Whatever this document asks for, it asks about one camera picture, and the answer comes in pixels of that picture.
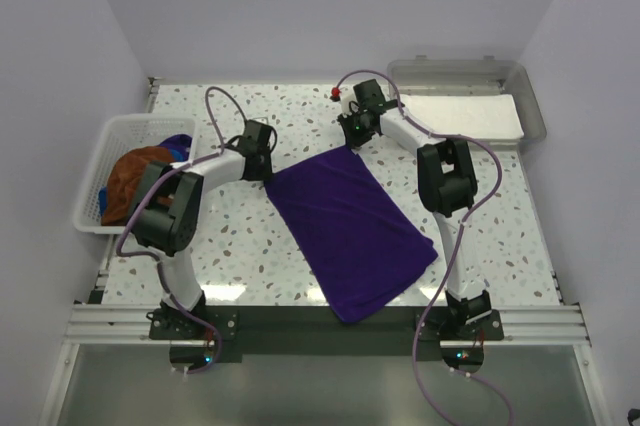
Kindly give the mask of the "purple towel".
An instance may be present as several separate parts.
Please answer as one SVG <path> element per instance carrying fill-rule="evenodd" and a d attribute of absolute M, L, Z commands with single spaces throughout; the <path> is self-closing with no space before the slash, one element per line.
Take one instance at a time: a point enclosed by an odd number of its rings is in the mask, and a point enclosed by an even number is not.
<path fill-rule="evenodd" d="M 190 155 L 192 137 L 188 134 L 176 134 L 170 136 L 158 144 L 158 147 L 167 149 L 175 162 L 185 162 Z"/>
<path fill-rule="evenodd" d="M 275 173 L 265 189 L 344 323 L 384 308 L 438 258 L 432 239 L 345 146 Z"/>

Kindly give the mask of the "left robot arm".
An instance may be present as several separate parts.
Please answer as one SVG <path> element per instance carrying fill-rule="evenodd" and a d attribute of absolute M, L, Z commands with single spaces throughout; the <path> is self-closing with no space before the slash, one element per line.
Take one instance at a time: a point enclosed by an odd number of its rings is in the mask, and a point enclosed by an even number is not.
<path fill-rule="evenodd" d="M 142 249 L 124 252 L 124 240 L 120 240 L 116 253 L 123 258 L 147 256 L 155 263 L 163 298 L 160 307 L 147 315 L 151 338 L 215 336 L 189 251 L 202 199 L 228 183 L 270 180 L 277 141 L 272 126 L 247 120 L 243 132 L 216 153 L 179 163 L 152 161 L 146 166 L 122 235 L 132 235 Z"/>

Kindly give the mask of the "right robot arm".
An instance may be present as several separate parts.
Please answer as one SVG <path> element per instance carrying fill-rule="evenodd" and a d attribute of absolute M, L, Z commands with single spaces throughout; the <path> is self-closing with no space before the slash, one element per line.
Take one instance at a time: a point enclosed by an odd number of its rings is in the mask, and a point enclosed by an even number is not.
<path fill-rule="evenodd" d="M 387 98 L 374 79 L 356 84 L 351 93 L 337 85 L 330 99 L 341 105 L 337 121 L 349 148 L 357 149 L 380 135 L 393 139 L 415 158 L 418 195 L 436 220 L 447 262 L 438 287 L 445 293 L 446 311 L 427 314 L 419 326 L 437 329 L 441 338 L 483 339 L 492 306 L 488 291 L 477 280 L 471 230 L 471 213 L 488 200 L 475 200 L 478 183 L 469 145 L 478 142 L 430 131 L 398 98 Z"/>

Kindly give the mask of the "purple towel in basket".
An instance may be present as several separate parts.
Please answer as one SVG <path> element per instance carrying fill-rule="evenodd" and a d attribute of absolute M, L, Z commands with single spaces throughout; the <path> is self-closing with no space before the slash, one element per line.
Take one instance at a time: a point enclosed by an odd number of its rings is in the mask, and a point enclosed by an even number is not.
<path fill-rule="evenodd" d="M 176 134 L 170 136 L 158 144 L 158 147 L 167 149 L 175 162 L 185 162 L 190 155 L 192 137 L 188 134 Z"/>

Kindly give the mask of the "clear plastic bin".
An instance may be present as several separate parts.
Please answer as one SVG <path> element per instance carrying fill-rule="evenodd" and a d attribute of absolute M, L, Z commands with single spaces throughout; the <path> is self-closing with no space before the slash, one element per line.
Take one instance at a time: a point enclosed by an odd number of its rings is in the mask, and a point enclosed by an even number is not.
<path fill-rule="evenodd" d="M 546 126 L 527 72 L 515 61 L 492 57 L 476 60 L 396 60 L 387 74 L 402 97 L 512 95 L 524 137 L 496 144 L 529 145 L 546 138 Z"/>

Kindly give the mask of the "white folded towel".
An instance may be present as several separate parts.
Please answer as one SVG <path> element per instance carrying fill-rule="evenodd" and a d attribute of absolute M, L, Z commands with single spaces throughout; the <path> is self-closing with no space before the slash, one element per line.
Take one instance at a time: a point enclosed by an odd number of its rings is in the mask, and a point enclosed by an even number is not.
<path fill-rule="evenodd" d="M 479 140 L 515 141 L 524 137 L 512 95 L 423 96 L 403 98 L 413 117 L 429 131 Z"/>

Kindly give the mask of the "brown towel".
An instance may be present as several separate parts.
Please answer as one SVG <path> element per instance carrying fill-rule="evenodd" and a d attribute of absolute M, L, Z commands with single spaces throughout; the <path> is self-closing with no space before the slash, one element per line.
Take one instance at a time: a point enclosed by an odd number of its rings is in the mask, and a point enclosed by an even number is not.
<path fill-rule="evenodd" d="M 120 157 L 107 179 L 101 225 L 125 225 L 129 208 L 147 165 L 151 161 L 172 163 L 175 160 L 174 153 L 162 146 L 134 149 Z"/>

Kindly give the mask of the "white plastic laundry basket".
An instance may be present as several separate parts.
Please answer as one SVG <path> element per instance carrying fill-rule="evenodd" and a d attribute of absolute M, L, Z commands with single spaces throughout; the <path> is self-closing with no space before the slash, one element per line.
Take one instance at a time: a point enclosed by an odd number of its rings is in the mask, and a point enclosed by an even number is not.
<path fill-rule="evenodd" d="M 193 118 L 141 113 L 115 116 L 107 121 L 76 197 L 72 214 L 75 229 L 97 235 L 120 235 L 124 231 L 123 226 L 101 225 L 99 209 L 99 191 L 107 185 L 114 164 L 131 150 L 156 146 L 178 134 L 192 138 L 189 159 L 194 159 L 199 126 Z"/>

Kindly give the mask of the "blue towel in basket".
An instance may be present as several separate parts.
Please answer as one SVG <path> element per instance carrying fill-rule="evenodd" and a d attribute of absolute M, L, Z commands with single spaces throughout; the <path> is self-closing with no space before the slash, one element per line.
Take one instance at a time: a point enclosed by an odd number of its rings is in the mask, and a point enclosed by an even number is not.
<path fill-rule="evenodd" d="M 108 208 L 108 193 L 106 187 L 101 188 L 98 192 L 98 204 L 99 214 L 103 217 Z"/>

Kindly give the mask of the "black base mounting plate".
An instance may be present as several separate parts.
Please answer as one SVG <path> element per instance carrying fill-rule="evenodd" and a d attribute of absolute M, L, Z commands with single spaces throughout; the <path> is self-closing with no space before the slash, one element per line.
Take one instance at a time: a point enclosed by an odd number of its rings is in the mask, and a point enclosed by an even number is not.
<path fill-rule="evenodd" d="M 320 306 L 205 306 L 195 322 L 161 305 L 146 313 L 149 339 L 167 342 L 172 365 L 191 369 L 210 362 L 240 363 L 248 355 L 407 356 L 418 341 L 417 359 L 447 358 L 447 347 L 472 347 L 505 338 L 498 311 L 458 324 L 445 306 L 433 307 L 425 320 L 421 307 L 385 307 L 353 324 Z"/>

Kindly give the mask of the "aluminium rail frame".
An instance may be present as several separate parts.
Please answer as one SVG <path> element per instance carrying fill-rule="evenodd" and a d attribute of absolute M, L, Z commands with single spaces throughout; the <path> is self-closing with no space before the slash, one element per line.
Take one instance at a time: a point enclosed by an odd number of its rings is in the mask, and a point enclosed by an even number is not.
<path fill-rule="evenodd" d="M 326 83 L 229 84 L 232 99 L 215 95 L 212 105 L 227 134 L 240 128 L 240 112 L 273 125 L 280 136 L 274 163 L 284 168 L 341 143 L 329 90 Z M 473 158 L 481 191 L 498 187 L 473 215 L 471 230 L 480 262 L 477 280 L 500 314 L 503 344 L 586 345 L 581 310 L 562 300 L 519 149 L 499 144 L 490 152 L 474 151 Z M 328 307 L 261 185 L 218 188 L 204 206 L 192 254 L 210 306 Z M 149 340 L 146 313 L 161 297 L 150 259 L 108 250 L 96 289 L 91 303 L 74 307 L 70 339 L 94 344 Z"/>

